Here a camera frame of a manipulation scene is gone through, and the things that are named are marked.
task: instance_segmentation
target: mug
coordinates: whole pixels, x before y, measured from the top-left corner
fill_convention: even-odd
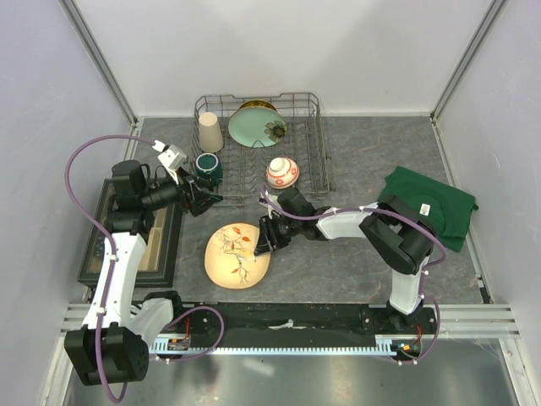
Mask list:
[[[220,160],[214,154],[201,154],[195,160],[195,172],[200,178],[206,179],[214,186],[223,180],[223,169]]]

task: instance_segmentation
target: dish rack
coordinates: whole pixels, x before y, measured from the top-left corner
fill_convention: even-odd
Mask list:
[[[274,106],[287,125],[286,136],[273,146],[249,148],[237,143],[229,134],[229,118],[250,100],[264,100]],[[217,152],[223,167],[223,182],[216,193],[224,197],[219,206],[244,206],[256,202],[261,185],[266,184],[266,169],[279,156],[292,158],[300,174],[294,187],[310,200],[320,200],[332,190],[331,156],[321,129],[320,101],[313,93],[281,93],[279,96],[237,97],[233,95],[202,96],[194,108],[194,132],[190,164],[203,151],[199,147],[199,115],[213,112],[218,116],[224,146]],[[280,190],[269,191],[275,195]]]

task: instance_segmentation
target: white bowl with red pattern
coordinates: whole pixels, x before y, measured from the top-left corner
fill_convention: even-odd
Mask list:
[[[267,168],[267,182],[275,189],[292,186],[298,179],[298,165],[291,158],[274,158]]]

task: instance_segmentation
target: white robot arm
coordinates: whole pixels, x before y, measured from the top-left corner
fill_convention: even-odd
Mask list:
[[[182,302],[175,291],[148,295],[141,311],[135,317],[130,314],[135,278],[154,224],[154,212],[178,204],[197,217],[222,200],[203,190],[211,187],[208,181],[180,167],[186,161],[182,150],[159,141],[155,149],[161,152],[160,162],[169,175],[158,184],[147,184],[137,161],[120,162],[112,168],[115,205],[107,213],[105,226],[116,252],[112,252],[106,239],[103,266],[89,312],[83,326],[68,332],[64,340],[66,352],[85,385],[101,384],[98,364],[103,365],[109,383],[141,381],[148,369],[149,346],[163,327],[179,316]],[[100,330],[98,363],[95,343],[96,331]]]
[[[368,239],[392,269],[392,290],[388,303],[391,312],[396,313],[398,320],[409,324],[422,309],[423,297],[419,285],[423,267],[428,263],[433,249],[432,241],[407,224],[371,211],[378,208],[391,210],[434,233],[419,214],[399,199],[392,196],[365,206],[364,211],[339,211],[330,207],[315,209],[296,189],[288,189],[277,197],[267,196],[267,199],[272,205],[266,199],[260,200],[269,213],[260,219],[256,255],[284,248],[298,234],[322,241],[344,237]],[[294,218],[284,216],[272,206],[279,207],[280,211]]]

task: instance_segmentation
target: ceramic plate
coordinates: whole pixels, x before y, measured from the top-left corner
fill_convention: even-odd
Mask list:
[[[229,119],[229,134],[240,145],[251,148],[272,146],[286,134],[280,113],[267,107],[245,107]]]
[[[205,250],[205,270],[210,280],[228,289],[251,288],[269,269],[271,253],[254,256],[260,229],[237,222],[220,228]]]

